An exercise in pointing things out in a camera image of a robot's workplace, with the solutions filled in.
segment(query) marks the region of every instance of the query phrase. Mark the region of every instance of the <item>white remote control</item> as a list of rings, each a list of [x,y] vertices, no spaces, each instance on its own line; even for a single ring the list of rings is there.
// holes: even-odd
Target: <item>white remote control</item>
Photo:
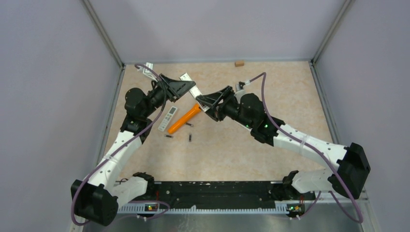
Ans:
[[[160,126],[158,127],[160,131],[165,130],[165,128],[168,126],[168,123],[171,121],[171,118],[175,115],[177,109],[178,108],[176,108],[175,106],[172,106],[171,109],[169,109],[168,113],[165,115]]]

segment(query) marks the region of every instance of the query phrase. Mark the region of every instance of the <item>speckled beige surface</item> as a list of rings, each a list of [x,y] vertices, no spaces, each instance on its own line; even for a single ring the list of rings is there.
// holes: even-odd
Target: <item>speckled beige surface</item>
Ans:
[[[179,79],[187,72],[203,94],[220,90],[238,81],[267,73],[266,101],[270,113],[300,131],[331,141],[313,77],[307,62],[245,62],[236,68],[233,63],[155,64],[154,71]],[[247,92],[261,96],[262,79],[247,86]],[[132,65],[126,67],[116,111],[111,125],[106,151],[113,144],[126,114],[125,93],[132,87],[144,92],[150,81]],[[178,107],[171,126],[195,104],[187,93],[175,103]],[[158,130],[163,114],[151,130],[145,143],[130,158],[121,178],[135,172],[147,172],[162,181],[228,181],[281,180],[290,171],[310,171],[322,168],[293,152],[261,144],[242,127],[226,118],[215,122],[201,112],[190,120],[194,127],[183,126],[174,138],[164,137]],[[188,135],[192,133],[192,142]]]

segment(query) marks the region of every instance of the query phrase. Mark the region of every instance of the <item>small wooden block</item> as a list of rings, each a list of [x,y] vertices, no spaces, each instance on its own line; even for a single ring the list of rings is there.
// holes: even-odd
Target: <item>small wooden block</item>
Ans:
[[[245,62],[243,60],[237,60],[235,61],[235,67],[241,67],[244,66]]]

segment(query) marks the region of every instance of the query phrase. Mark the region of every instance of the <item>orange toy carrot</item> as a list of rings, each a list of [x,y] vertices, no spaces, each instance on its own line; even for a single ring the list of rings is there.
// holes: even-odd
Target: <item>orange toy carrot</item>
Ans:
[[[182,125],[184,125],[188,120],[190,120],[192,117],[194,117],[197,113],[201,112],[201,108],[199,107],[199,104],[196,103],[192,109],[190,109],[182,118],[180,118],[176,123],[174,123],[169,129],[168,133],[173,134],[175,131],[177,131]]]

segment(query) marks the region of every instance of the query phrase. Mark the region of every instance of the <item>gray wall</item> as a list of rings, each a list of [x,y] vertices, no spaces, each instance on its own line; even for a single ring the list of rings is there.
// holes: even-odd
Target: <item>gray wall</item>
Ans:
[[[410,2],[359,0],[319,61],[342,142],[364,146],[383,231],[408,230]]]
[[[91,0],[124,62],[310,59],[343,0]]]
[[[78,0],[0,3],[1,231],[67,231],[119,68]]]

